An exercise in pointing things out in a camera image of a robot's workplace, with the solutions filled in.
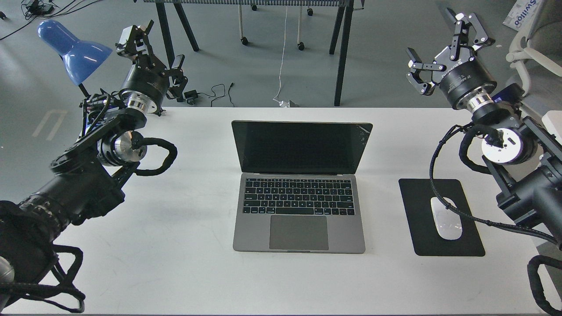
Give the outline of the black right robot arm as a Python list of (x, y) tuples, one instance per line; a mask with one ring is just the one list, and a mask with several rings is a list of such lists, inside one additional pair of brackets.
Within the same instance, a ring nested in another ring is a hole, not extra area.
[[(433, 62), (407, 49), (407, 78), (425, 96), (439, 88), (454, 110), (468, 110), (471, 122), (452, 126), (440, 140), (429, 165), (429, 183), (438, 204), (459, 216), (501, 230), (540, 238), (561, 247), (561, 144), (540, 122), (524, 116), (518, 84), (492, 96), (497, 82), (477, 59), (494, 44), (475, 13), (446, 8), (451, 43)], [(444, 144), (463, 132), (458, 156), (470, 170), (493, 176), (500, 188), (498, 207), (512, 224), (476, 218), (446, 201), (434, 184), (434, 164)]]

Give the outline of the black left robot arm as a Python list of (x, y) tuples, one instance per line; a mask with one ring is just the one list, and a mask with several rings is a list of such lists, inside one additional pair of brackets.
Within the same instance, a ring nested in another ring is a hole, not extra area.
[(161, 115), (164, 98), (183, 100), (188, 82), (183, 55), (166, 66), (149, 44), (146, 27), (123, 30), (115, 45), (132, 62), (121, 89), (90, 94), (84, 80), (110, 56), (111, 48), (79, 40), (56, 20), (38, 26), (38, 36), (54, 49), (72, 82), (84, 94), (82, 130), (77, 141), (53, 160), (54, 178), (27, 199), (1, 202), (1, 308), (17, 300), (42, 301), (72, 313), (84, 311), (85, 295), (73, 284), (83, 262), (80, 248), (57, 245), (69, 225), (101, 217), (124, 202), (132, 175), (168, 170), (177, 148), (139, 130), (147, 114)]

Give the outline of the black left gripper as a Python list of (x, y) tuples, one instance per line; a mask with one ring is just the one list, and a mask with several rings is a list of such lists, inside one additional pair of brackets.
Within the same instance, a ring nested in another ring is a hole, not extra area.
[(127, 108), (141, 111), (145, 115), (161, 115), (166, 94), (169, 100), (184, 102), (184, 89), (188, 82), (182, 69), (184, 54), (175, 56), (167, 72), (171, 84), (169, 78), (163, 75), (166, 66), (162, 62), (153, 62), (154, 54), (148, 39), (153, 24), (153, 20), (150, 20), (147, 26), (132, 25), (124, 28), (119, 42), (115, 44), (116, 53), (134, 64), (119, 96)]

